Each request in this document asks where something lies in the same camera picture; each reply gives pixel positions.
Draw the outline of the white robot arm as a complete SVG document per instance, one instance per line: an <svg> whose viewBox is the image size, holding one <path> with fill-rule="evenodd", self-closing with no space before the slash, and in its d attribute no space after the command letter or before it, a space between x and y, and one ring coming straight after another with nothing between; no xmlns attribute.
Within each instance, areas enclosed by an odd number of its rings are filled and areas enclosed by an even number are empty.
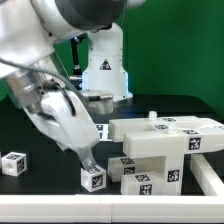
<svg viewBox="0 0 224 224"><path fill-rule="evenodd" d="M115 21L146 0L0 0L0 80L14 104L61 149L96 166L99 133L90 114L110 113L130 98L124 70L123 32ZM81 88L52 65L58 43L86 35L88 67Z"/></svg>

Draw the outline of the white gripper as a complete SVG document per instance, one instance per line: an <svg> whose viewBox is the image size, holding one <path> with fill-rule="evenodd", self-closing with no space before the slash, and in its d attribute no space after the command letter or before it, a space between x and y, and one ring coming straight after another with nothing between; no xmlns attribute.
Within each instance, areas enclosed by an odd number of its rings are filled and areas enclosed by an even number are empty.
<svg viewBox="0 0 224 224"><path fill-rule="evenodd" d="M67 94L75 107L75 115L71 114L60 92L48 92L42 98L42 113L24 111L36 128L59 144L62 150L75 151L84 169L89 171L96 167L91 148L99 142L99 133L80 99L72 91Z"/></svg>

